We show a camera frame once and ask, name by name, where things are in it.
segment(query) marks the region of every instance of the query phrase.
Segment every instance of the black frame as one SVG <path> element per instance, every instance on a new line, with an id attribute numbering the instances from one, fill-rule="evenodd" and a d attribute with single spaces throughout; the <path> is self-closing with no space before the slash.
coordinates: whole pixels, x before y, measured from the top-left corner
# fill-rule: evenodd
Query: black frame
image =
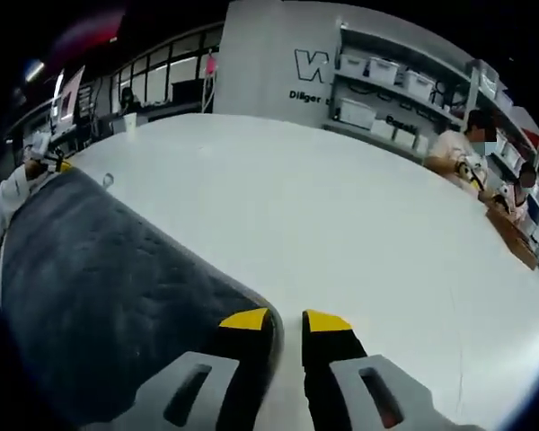
<path id="1" fill-rule="evenodd" d="M 116 83 L 116 85 L 118 86 L 118 103 L 121 102 L 121 84 L 122 84 L 122 72 L 124 70 L 127 70 L 128 67 L 129 67 L 129 79 L 128 79 L 128 85 L 131 87 L 132 86 L 132 83 L 133 83 L 133 79 L 137 76 L 140 76 L 142 74 L 145 74 L 146 77 L 145 77 L 145 80 L 144 80 L 144 94 L 143 94 L 143 100 L 140 100 L 141 102 L 146 102 L 147 101 L 147 86 L 148 86 L 148 76 L 150 74 L 150 72 L 152 72 L 153 70 L 159 68 L 159 67 L 162 67 L 162 66 L 166 66 L 166 79 L 165 79 L 165 82 L 164 82 L 164 87 L 163 87 L 163 100 L 166 101 L 168 99 L 168 94 L 169 94 L 169 85 L 170 85 L 170 69 L 171 69 L 171 64 L 172 63 L 175 63 L 176 61 L 181 61 L 181 60 L 184 60 L 186 58 L 190 58 L 190 57 L 197 57 L 198 58 L 198 61 L 196 62 L 196 70 L 195 70 L 195 73 L 194 73 L 194 77 L 193 77 L 193 80 L 198 80 L 199 79 L 199 70 L 200 70 L 200 67 L 201 67 L 201 58 L 202 56 L 206 55 L 210 50 L 212 52 L 219 52 L 219 42 L 216 44 L 216 45 L 213 45 L 211 47 L 206 47 L 205 44 L 206 44 L 206 35 L 213 32 L 213 31 L 219 31 L 221 28 L 223 28 L 223 25 L 222 23 L 220 23 L 219 25 L 217 26 L 214 26 L 214 27 L 210 27 L 206 30 L 202 30 L 202 31 L 195 31 L 191 34 L 186 34 L 184 35 L 183 37 L 180 37 L 178 39 L 175 39 L 175 40 L 170 40 L 169 42 L 167 42 L 167 44 L 163 44 L 163 45 L 160 45 L 156 48 L 154 48 L 152 51 L 148 52 L 147 54 L 144 54 L 142 57 L 138 57 L 136 58 L 135 60 L 131 61 L 128 65 L 126 65 L 125 67 L 122 67 L 116 74 L 113 74 L 111 76 L 111 79 L 110 79 L 110 109 L 112 110 L 112 112 L 114 111 L 114 98 L 112 97 L 112 92 L 114 91 L 114 77 L 117 76 L 118 77 L 118 82 Z M 172 51 L 173 51 L 173 44 L 176 43 L 176 42 L 179 42 L 180 40 L 184 40 L 186 38 L 191 38 L 191 37 L 195 37 L 196 35 L 199 35 L 199 42 L 198 42 L 198 48 L 193 50 L 193 51 L 190 51 L 190 52 L 186 52 L 186 53 L 183 53 L 183 54 L 180 54 L 179 56 L 175 56 L 173 57 L 172 56 Z M 165 46 L 168 47 L 168 56 L 165 60 L 159 62 L 159 63 L 156 63 L 152 66 L 150 66 L 150 57 L 155 54 L 157 51 L 159 51 L 160 49 L 163 49 Z M 146 58 L 146 68 L 141 71 L 141 72 L 138 72 L 134 75 L 134 64 L 138 61 L 140 61 L 141 59 L 143 58 Z"/>

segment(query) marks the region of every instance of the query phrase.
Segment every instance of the ceiling light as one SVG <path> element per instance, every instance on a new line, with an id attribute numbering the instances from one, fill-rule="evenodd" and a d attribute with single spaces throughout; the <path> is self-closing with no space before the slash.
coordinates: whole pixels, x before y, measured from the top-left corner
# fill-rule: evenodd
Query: ceiling light
<path id="1" fill-rule="evenodd" d="M 44 63 L 41 61 L 38 62 L 38 64 L 32 68 L 32 70 L 26 75 L 26 82 L 29 83 L 32 81 L 38 74 L 44 69 Z"/>

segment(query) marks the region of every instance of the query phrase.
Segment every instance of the hair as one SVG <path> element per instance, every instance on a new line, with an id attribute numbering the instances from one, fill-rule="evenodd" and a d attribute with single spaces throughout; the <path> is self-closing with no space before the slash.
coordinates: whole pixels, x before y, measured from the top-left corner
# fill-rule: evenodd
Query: hair
<path id="1" fill-rule="evenodd" d="M 126 106 L 126 95 L 131 96 L 131 100 L 134 100 L 134 92 L 132 92 L 132 89 L 130 87 L 124 87 L 122 88 L 122 96 L 120 98 L 119 104 L 124 108 Z"/>
<path id="2" fill-rule="evenodd" d="M 537 169 L 535 168 L 535 166 L 529 162 L 529 161 L 525 161 L 523 162 L 523 164 L 521 165 L 521 170 L 519 171 L 519 173 L 532 173 L 533 175 L 537 175 Z"/>
<path id="3" fill-rule="evenodd" d="M 488 110 L 472 110 L 467 119 L 467 131 L 472 128 L 484 129 L 487 141 L 497 141 L 497 128 L 492 112 Z"/>

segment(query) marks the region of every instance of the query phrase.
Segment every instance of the cardboard box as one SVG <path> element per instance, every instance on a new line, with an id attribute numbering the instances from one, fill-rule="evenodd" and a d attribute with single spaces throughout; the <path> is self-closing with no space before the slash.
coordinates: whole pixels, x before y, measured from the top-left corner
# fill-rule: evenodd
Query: cardboard box
<path id="1" fill-rule="evenodd" d="M 486 216 L 511 252 L 530 269 L 537 268 L 537 257 L 529 247 L 525 234 L 494 209 L 489 209 Z"/>

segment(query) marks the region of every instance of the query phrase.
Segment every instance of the white shirt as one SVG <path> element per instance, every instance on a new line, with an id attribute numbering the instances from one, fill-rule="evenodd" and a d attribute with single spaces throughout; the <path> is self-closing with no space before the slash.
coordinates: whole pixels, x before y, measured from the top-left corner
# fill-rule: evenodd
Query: white shirt
<path id="1" fill-rule="evenodd" d="M 8 229 L 13 215 L 26 200 L 45 184 L 48 172 L 41 174 L 36 180 L 26 179 L 26 168 L 19 166 L 10 177 L 0 183 L 0 241 Z"/>
<path id="2" fill-rule="evenodd" d="M 475 176 L 480 180 L 483 187 L 485 187 L 489 170 L 487 159 L 481 157 L 473 149 L 471 143 L 463 133 L 455 132 L 453 130 L 443 132 L 439 135 L 436 143 L 429 151 L 429 156 L 449 159 L 456 162 L 465 159 L 467 164 L 471 166 Z M 444 175 L 443 177 L 454 183 L 460 189 L 467 191 L 475 198 L 479 196 L 479 190 L 459 176 L 452 173 Z"/>

